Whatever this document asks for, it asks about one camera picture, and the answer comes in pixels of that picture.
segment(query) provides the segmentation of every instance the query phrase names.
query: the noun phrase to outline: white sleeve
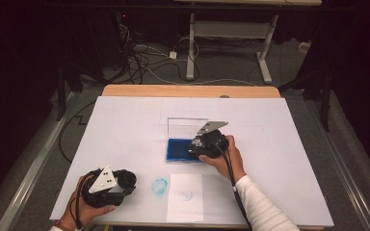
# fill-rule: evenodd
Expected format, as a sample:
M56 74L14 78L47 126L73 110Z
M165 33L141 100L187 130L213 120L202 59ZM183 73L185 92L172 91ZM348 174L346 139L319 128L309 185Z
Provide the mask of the white sleeve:
M52 228L49 231L63 231L63 230L56 226L52 226Z
M236 182L236 188L254 231L300 230L248 175Z

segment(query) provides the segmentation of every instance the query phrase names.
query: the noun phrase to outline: white paper sheet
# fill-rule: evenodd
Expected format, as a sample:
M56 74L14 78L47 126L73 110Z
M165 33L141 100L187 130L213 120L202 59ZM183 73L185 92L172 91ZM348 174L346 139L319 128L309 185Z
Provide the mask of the white paper sheet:
M167 222L203 221L202 176L172 174Z

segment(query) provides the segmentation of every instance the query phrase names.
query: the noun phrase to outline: table leg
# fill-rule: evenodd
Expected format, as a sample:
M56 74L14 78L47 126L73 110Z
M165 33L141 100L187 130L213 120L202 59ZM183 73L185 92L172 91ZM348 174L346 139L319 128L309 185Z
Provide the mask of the table leg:
M262 72L263 80L266 84L272 83L272 77L270 76L269 68L266 65L266 54L269 50L270 42L272 41L273 32L275 31L276 24L278 22L278 15L274 15L272 22L267 30L266 38L264 41L264 47L262 52L257 52L257 61L259 62L260 70Z
M194 38L195 38L195 14L191 13L191 20L189 23L189 51L188 51L188 63L186 67L186 78L189 80L194 79Z

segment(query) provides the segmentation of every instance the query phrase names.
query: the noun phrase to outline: wooden table edge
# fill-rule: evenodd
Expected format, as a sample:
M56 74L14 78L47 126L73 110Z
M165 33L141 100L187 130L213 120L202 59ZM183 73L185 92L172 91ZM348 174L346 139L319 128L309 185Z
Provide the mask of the wooden table edge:
M275 87L108 85L102 96L280 98Z

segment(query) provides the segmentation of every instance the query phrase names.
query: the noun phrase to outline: wrist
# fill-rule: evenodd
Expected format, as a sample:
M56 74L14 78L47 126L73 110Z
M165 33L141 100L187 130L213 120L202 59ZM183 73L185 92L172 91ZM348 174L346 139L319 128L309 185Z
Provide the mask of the wrist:
M235 182L238 182L242 177L247 175L246 172L244 172L243 170L236 171L233 174L234 174L234 177L235 177Z
M54 226L62 229L63 231L74 231L77 228L73 220L69 221L63 218L56 220Z

